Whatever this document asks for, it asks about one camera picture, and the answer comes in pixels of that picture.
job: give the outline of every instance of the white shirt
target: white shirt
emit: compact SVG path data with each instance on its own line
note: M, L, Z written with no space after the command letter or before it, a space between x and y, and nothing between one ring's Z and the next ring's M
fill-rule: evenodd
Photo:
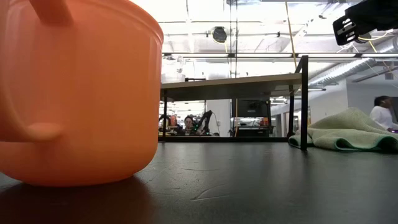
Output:
M398 129L398 124L394 124L392 122L392 115L389 109L375 106L370 115L371 119L375 121L377 124L382 126L384 129Z

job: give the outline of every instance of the ceiling pipe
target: ceiling pipe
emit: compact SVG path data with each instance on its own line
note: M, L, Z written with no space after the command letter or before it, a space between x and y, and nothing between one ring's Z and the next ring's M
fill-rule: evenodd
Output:
M357 78L357 79L353 80L352 82L353 82L353 83L359 83L359 82L361 82L361 81L365 81L365 80L368 80L368 79L371 79L371 78L374 78L374 77L378 77L379 75L386 75L386 74L389 74L389 73L391 73L391 72L393 72L393 71L396 71L396 70L398 70L398 67L392 68L391 71L390 71L390 70L386 71L386 70L384 69L384 70L381 70L381 71L379 71L379 72L377 72L377 73L373 73L373 74L366 75L366 76L361 77L361 78Z
M393 37L379 45L376 46L376 49L379 53L397 53L398 52L398 39L397 37ZM374 53L373 49L367 50L366 53ZM350 63L342 63L333 68L322 72L321 74L312 78L309 82L309 86L314 85L329 85L331 83L336 83L344 78L347 78L351 75L354 75L358 72L365 71L370 67L373 67L377 64L377 60L375 58L362 58L359 60L355 60Z

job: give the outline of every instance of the ductwork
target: ductwork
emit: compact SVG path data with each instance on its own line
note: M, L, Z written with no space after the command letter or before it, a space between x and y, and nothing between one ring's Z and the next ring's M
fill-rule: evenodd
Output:
M393 37L376 46L379 53L397 53L398 52L398 37ZM374 53L373 49L366 51L366 53ZM365 71L369 67L373 67L377 64L375 58L362 58L355 60L350 63L341 63L333 68L322 72L316 77L312 78L309 82L309 86L315 85L329 85L336 83L344 78L354 75L358 72Z

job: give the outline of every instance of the black metal frame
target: black metal frame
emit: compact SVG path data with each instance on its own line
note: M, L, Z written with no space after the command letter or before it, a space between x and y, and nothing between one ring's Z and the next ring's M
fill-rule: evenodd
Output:
M307 150L307 133L308 133L308 55L304 55L298 63L296 73L302 74L302 86L301 86L301 150ZM287 137L283 138L251 138L251 137L236 137L236 138L221 138L221 137L206 137L206 136L168 136L166 137L166 115L167 115L167 90L164 92L164 122L163 122L163 133L162 137L159 137L159 141L163 142L288 142L289 137L294 135L293 132L293 120L294 120L294 89L292 85L289 85L290 90L290 107L289 107L289 132Z

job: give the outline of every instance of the shelf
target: shelf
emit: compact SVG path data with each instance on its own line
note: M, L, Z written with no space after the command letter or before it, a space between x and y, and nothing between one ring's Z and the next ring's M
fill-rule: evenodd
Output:
M289 85L298 90L301 73L260 77L225 78L198 82L162 84L160 98L167 90L168 101L222 100L234 98L289 96Z

